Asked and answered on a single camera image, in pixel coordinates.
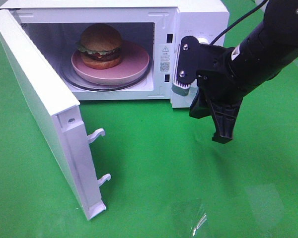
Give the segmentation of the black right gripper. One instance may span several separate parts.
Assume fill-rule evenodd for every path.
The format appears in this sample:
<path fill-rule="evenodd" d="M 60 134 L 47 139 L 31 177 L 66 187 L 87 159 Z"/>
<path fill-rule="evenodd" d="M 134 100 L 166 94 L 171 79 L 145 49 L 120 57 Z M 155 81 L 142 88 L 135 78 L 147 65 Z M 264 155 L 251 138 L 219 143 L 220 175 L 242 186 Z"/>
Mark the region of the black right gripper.
<path fill-rule="evenodd" d="M 198 91 L 189 116 L 212 116 L 216 131 L 212 141 L 226 144 L 233 140 L 233 130 L 243 96 L 237 74 L 229 66 L 234 47 L 200 46 L 196 70 Z"/>

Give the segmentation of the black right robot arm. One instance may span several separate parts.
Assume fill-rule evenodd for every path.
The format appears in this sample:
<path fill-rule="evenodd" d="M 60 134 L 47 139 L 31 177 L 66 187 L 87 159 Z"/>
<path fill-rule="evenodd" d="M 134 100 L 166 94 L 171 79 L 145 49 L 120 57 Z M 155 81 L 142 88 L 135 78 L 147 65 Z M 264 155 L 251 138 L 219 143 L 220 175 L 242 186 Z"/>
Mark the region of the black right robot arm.
<path fill-rule="evenodd" d="M 211 116 L 213 141 L 231 141 L 243 98 L 297 57 L 298 0 L 270 0 L 263 21 L 238 46 L 199 47 L 190 116 Z"/>

